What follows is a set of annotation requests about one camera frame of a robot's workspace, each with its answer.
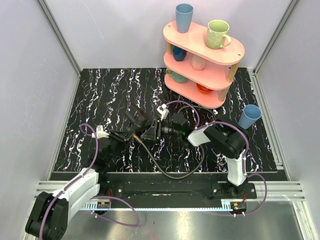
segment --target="three-tier shelf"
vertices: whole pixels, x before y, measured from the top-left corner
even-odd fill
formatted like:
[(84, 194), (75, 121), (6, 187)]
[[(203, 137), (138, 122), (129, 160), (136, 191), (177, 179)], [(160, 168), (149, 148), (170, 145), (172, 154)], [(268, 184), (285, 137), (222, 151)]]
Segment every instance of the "three-tier shelf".
[[(185, 83), (177, 83), (172, 76), (166, 74), (165, 85), (172, 91), (208, 108), (221, 107), (233, 83), (241, 59), (244, 57), (245, 48), (241, 42), (231, 37), (231, 44), (221, 49), (210, 49), (205, 44), (207, 28), (194, 22), (189, 31), (177, 31), (176, 21), (167, 24), (163, 35), (167, 41), (164, 64), (168, 69), (188, 78)], [(172, 55), (172, 45), (186, 50), (188, 53), (183, 61), (176, 61)], [(192, 54), (206, 59), (202, 70), (194, 70), (191, 64)], [(196, 84), (213, 90), (204, 94), (197, 89)]]

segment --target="mug handle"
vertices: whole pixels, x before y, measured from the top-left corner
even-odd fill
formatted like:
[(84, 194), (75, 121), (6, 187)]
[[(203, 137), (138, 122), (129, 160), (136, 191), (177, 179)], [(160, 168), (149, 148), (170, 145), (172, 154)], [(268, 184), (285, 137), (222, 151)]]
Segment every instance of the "mug handle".
[(220, 48), (224, 48), (226, 46), (229, 46), (231, 43), (231, 37), (227, 34), (223, 35), (227, 40), (228, 40), (228, 44), (227, 45), (221, 45)]
[(167, 69), (165, 70), (165, 73), (171, 76), (171, 75), (172, 75), (172, 70), (169, 69), (169, 68), (167, 68)]

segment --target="red bowl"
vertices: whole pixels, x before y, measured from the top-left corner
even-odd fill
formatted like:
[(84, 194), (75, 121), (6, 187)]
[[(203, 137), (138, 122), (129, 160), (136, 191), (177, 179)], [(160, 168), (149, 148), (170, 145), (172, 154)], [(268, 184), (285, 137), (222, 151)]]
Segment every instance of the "red bowl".
[(202, 86), (199, 83), (196, 84), (196, 88), (203, 94), (210, 94), (213, 92), (212, 89), (206, 88), (205, 86)]

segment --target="dark blue mug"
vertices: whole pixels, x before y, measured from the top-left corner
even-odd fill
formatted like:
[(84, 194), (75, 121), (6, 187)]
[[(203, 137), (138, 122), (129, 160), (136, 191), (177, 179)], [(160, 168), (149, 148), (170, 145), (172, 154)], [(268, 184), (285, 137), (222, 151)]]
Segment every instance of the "dark blue mug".
[(177, 46), (172, 46), (172, 55), (174, 60), (176, 60), (177, 62), (182, 62), (185, 57), (187, 56), (187, 51), (177, 47)]

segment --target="gray floor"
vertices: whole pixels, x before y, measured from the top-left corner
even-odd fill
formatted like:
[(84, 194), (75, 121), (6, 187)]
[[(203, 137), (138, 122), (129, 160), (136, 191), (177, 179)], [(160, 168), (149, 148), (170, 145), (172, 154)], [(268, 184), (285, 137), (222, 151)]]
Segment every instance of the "gray floor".
[[(250, 209), (258, 203), (249, 202)], [(63, 240), (302, 240), (289, 202), (267, 202), (257, 213), (246, 217), (216, 216), (208, 212), (141, 211), (137, 228), (95, 219), (78, 212), (68, 225)], [(106, 217), (129, 224), (129, 211), (108, 212)]]

